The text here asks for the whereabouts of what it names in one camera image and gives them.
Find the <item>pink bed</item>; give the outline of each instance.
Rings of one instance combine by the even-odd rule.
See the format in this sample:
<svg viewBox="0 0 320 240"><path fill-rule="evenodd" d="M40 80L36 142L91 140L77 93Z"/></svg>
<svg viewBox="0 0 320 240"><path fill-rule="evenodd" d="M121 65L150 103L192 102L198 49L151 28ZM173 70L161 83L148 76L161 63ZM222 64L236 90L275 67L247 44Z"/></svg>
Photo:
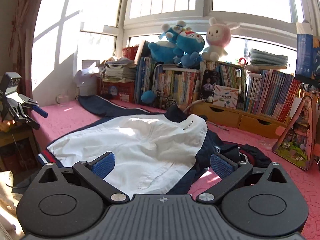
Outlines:
<svg viewBox="0 0 320 240"><path fill-rule="evenodd" d="M117 100L113 100L113 102L128 108L139 107L150 112L161 111L159 109L137 106L135 104ZM71 101L61 105L46 106L43 107L43 109L49 114L46 119L38 114L31 113L32 118L41 125L40 130L34 131L41 150L44 150L52 140L99 119L98 116L84 110L77 101ZM232 141L239 144L248 143L249 145L258 147L273 162L281 163L309 205L309 217L303 229L304 237L306 239L320 240L320 172L318 166L313 163L308 171L302 171L298 167L275 155L270 150L276 141L274 139L267 139L259 135L233 128L228 128L229 131L225 131L210 123L208 124L208 128L216 132L223 141ZM197 196L219 181L221 181L221 179L217 174L209 169L209 171L191 186L189 193L193 196Z"/></svg>

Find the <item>pink bunny plush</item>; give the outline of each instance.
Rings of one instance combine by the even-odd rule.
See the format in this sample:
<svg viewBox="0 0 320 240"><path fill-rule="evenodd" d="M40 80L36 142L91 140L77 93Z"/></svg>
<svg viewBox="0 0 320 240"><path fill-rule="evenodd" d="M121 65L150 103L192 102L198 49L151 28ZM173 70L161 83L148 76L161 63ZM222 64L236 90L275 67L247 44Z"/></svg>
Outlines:
<svg viewBox="0 0 320 240"><path fill-rule="evenodd" d="M228 55L225 47L231 41L231 30L240 27L238 23L221 24L215 18L209 19L210 28L207 31L207 42L210 45L204 49L202 58L204 60L219 61L222 56Z"/></svg>

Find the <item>curtain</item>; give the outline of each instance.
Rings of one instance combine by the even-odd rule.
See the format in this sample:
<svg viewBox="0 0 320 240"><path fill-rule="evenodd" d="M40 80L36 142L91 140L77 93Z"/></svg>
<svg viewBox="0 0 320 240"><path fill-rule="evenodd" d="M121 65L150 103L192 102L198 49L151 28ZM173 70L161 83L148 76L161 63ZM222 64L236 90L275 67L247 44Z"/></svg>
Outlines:
<svg viewBox="0 0 320 240"><path fill-rule="evenodd" d="M18 0L9 45L13 71L22 76L18 91L30 98L32 98L31 52L40 3L41 0Z"/></svg>

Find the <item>wooden drawer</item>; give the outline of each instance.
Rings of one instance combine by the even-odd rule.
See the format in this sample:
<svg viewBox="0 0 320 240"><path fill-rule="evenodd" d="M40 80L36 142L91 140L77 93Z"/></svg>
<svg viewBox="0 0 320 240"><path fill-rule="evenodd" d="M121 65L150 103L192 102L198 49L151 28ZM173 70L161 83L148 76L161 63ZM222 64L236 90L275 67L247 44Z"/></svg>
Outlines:
<svg viewBox="0 0 320 240"><path fill-rule="evenodd" d="M205 115L210 122L228 127L238 128L240 122L240 114L235 110L217 108L209 103L196 104L191 112L196 115Z"/></svg>
<svg viewBox="0 0 320 240"><path fill-rule="evenodd" d="M255 133L267 138L278 139L279 136L276 135L276 129L278 126L285 127L286 125L284 123L280 123L277 121L268 122L258 118L242 115L239 129L243 131Z"/></svg>

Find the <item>white wall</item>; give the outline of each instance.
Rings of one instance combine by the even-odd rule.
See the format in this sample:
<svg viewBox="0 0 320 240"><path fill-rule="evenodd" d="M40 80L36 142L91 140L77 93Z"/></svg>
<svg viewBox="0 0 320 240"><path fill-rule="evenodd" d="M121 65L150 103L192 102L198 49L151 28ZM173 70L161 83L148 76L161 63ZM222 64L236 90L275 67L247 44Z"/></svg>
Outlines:
<svg viewBox="0 0 320 240"><path fill-rule="evenodd" d="M18 0L0 0L0 76L12 71L8 49L17 2Z"/></svg>
<svg viewBox="0 0 320 240"><path fill-rule="evenodd" d="M56 103L57 95L76 96L77 42L81 0L42 0L32 48L32 93L40 106Z"/></svg>

